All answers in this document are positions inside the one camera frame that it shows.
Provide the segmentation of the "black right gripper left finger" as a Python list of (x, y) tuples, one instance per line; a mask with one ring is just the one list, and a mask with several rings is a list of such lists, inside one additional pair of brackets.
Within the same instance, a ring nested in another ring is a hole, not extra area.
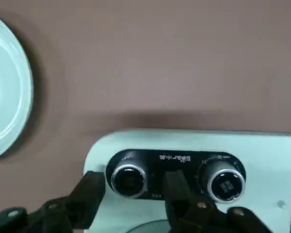
[(0, 212), (0, 233), (72, 233), (87, 230), (105, 195), (103, 172), (88, 171), (64, 197), (46, 201), (34, 212), (10, 207)]

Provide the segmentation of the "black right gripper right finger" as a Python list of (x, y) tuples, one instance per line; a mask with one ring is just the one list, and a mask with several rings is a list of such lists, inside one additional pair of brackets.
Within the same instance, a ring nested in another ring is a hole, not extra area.
[(192, 192), (182, 171), (166, 172), (163, 197), (172, 233), (270, 233), (249, 209), (220, 211), (206, 195)]

